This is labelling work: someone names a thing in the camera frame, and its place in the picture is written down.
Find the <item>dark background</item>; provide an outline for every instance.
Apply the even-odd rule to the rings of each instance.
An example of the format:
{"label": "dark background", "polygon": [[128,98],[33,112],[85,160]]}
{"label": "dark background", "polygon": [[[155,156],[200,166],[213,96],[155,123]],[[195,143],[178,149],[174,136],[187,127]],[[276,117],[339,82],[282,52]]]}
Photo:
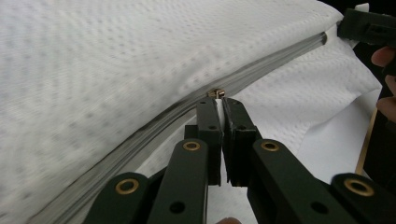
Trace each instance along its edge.
{"label": "dark background", "polygon": [[[350,7],[354,8],[358,4],[369,3],[370,12],[388,14],[396,16],[396,1],[394,0],[375,0],[375,1],[333,1],[321,0],[344,14]],[[380,98],[391,96],[391,92],[384,82],[384,75],[381,74],[382,68],[371,63],[371,56],[382,46],[370,46],[359,43],[354,51],[358,58],[373,72],[375,77],[382,83],[384,89],[381,91]],[[390,132],[385,123],[388,120],[378,112],[375,118],[375,126],[369,148],[367,151],[364,170],[379,185],[396,195],[396,134]]]}

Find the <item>wooden edge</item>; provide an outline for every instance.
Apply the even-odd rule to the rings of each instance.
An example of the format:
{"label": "wooden edge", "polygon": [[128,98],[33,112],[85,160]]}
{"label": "wooden edge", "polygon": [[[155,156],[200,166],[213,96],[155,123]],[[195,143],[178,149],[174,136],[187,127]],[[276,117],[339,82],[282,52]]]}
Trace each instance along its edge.
{"label": "wooden edge", "polygon": [[364,137],[363,146],[361,147],[361,154],[359,155],[358,164],[356,165],[356,170],[355,170],[355,174],[357,174],[357,175],[363,174],[364,161],[366,160],[367,149],[370,144],[370,139],[371,139],[371,135],[373,132],[373,127],[374,127],[377,111],[378,111],[377,109],[374,110],[373,115],[370,119],[370,124],[367,129],[366,136]]}

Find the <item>white cloth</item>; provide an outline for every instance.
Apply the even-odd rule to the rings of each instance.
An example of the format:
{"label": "white cloth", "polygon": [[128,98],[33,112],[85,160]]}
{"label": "white cloth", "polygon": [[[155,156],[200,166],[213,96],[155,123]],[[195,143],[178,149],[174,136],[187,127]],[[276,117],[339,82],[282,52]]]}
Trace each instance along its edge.
{"label": "white cloth", "polygon": [[[189,92],[341,19],[312,0],[0,2],[0,223],[25,222]],[[347,45],[325,51],[251,87],[268,89],[265,103],[279,111],[296,110],[272,112],[272,125],[286,126],[265,136],[297,146],[310,125],[378,87]]]}

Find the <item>gray zipper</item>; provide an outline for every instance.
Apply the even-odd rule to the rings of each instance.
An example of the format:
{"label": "gray zipper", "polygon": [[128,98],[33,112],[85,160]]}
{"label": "gray zipper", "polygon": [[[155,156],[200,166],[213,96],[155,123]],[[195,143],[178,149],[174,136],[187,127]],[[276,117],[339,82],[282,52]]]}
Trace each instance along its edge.
{"label": "gray zipper", "polygon": [[[116,175],[128,161],[138,157],[142,153],[142,149],[163,130],[193,110],[195,104],[208,92],[214,89],[224,89],[228,96],[235,95],[281,65],[324,45],[326,39],[325,33],[311,36],[254,63],[245,65],[227,77],[192,92],[131,135],[40,212],[31,217],[28,223],[67,223],[84,206],[87,206],[87,203],[96,196],[106,182]],[[148,156],[140,155],[139,159],[143,161]]]}

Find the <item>white fabric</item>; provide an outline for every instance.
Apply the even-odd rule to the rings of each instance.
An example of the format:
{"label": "white fabric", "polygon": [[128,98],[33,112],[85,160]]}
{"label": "white fabric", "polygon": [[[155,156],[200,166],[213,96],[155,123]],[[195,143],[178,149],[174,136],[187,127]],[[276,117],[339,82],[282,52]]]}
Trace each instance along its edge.
{"label": "white fabric", "polygon": [[[341,18],[313,0],[1,1],[0,223],[25,222],[189,92]],[[298,145],[310,125],[377,87],[346,45],[337,50],[309,54],[252,86],[269,88],[262,97],[279,108],[273,125],[284,126],[266,126],[265,136],[295,136],[286,143]],[[294,119],[302,129],[289,125]]]}

